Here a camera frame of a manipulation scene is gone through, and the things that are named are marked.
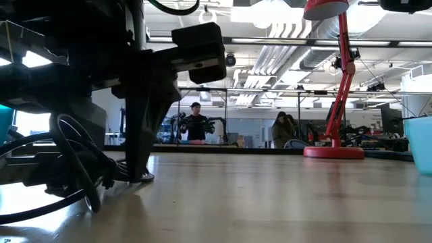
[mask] red desk lamp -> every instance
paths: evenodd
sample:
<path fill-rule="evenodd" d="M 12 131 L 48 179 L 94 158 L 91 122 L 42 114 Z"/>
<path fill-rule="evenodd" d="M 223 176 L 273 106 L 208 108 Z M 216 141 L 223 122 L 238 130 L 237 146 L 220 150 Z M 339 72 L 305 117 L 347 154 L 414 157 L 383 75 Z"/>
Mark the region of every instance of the red desk lamp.
<path fill-rule="evenodd" d="M 342 81 L 335 103 L 331 107 L 331 115 L 326 137 L 331 139 L 331 147 L 308 146 L 304 148 L 305 157 L 326 159 L 364 159 L 365 152 L 361 148 L 342 147 L 339 137 L 339 127 L 345 110 L 346 99 L 350 92 L 352 77 L 356 72 L 356 66 L 350 53 L 350 40 L 348 39 L 348 27 L 346 10 L 349 8 L 347 0 L 308 0 L 304 7 L 303 18 L 305 20 L 325 20 L 339 16 L 339 45 L 342 58 Z"/>

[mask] lamp head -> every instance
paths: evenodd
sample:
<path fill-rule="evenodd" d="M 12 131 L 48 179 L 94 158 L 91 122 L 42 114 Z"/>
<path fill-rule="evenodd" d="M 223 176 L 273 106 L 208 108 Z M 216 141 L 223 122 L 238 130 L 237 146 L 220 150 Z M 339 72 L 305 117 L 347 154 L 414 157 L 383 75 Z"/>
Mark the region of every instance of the lamp head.
<path fill-rule="evenodd" d="M 304 6 L 305 20 L 326 20 L 344 13 L 350 4 L 348 0 L 308 0 Z"/>

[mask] woman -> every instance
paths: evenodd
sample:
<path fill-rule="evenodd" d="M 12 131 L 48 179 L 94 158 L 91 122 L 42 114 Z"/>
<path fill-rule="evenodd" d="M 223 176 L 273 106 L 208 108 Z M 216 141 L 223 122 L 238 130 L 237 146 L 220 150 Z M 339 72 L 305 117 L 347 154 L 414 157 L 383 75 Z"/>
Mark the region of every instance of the woman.
<path fill-rule="evenodd" d="M 276 149 L 283 149 L 285 143 L 292 138 L 292 124 L 287 119 L 285 112 L 281 111 L 277 114 L 275 123 L 271 127 L 271 133 Z"/>
<path fill-rule="evenodd" d="M 303 138 L 304 138 L 303 131 L 300 130 L 300 134 L 298 134 L 298 124 L 294 121 L 294 118 L 292 117 L 292 115 L 288 114 L 286 117 L 288 118 L 288 121 L 290 121 L 290 123 L 292 125 L 292 138 L 303 140 Z"/>

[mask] table surface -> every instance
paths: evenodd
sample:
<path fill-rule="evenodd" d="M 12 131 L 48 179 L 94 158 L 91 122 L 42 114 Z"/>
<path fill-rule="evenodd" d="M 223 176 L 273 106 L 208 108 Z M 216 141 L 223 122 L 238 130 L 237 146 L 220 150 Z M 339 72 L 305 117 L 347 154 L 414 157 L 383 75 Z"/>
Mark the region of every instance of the table surface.
<path fill-rule="evenodd" d="M 113 158 L 122 153 L 107 153 Z M 288 155 L 154 154 L 154 183 L 0 226 L 0 242 L 430 242 L 432 178 L 413 163 Z M 58 200 L 0 187 L 0 213 Z"/>

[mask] blue container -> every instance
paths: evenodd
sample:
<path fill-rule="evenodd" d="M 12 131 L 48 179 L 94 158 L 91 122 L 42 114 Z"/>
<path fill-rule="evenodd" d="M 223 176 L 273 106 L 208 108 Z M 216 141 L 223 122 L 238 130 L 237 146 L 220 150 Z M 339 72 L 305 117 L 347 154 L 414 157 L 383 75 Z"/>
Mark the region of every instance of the blue container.
<path fill-rule="evenodd" d="M 0 105 L 0 146 L 6 141 L 7 131 L 14 120 L 14 110 Z"/>
<path fill-rule="evenodd" d="M 418 172 L 432 175 L 432 117 L 407 119 L 404 126 Z"/>

